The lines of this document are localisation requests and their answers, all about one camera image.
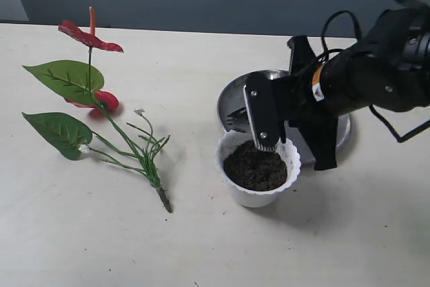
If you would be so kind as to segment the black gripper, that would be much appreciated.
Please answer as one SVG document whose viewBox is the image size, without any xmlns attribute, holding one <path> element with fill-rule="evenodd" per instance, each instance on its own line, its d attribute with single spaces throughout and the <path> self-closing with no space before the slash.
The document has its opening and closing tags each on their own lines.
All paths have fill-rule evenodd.
<svg viewBox="0 0 430 287">
<path fill-rule="evenodd" d="M 280 120 L 297 128 L 315 158 L 314 170 L 337 167 L 337 118 L 367 106 L 386 107 L 386 50 L 376 44 L 315 55 L 308 37 L 293 36 L 289 75 L 271 81 Z"/>
</svg>

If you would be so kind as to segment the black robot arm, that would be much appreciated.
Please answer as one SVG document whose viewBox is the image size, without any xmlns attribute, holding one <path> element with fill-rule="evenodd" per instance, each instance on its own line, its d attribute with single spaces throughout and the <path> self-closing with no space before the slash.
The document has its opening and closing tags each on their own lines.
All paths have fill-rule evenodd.
<svg viewBox="0 0 430 287">
<path fill-rule="evenodd" d="M 288 40 L 290 74 L 271 86 L 277 120 L 297 128 L 314 169 L 336 168 L 339 117 L 369 107 L 407 112 L 429 105 L 429 15 L 384 11 L 354 45 L 317 55 L 306 36 Z"/>
</svg>

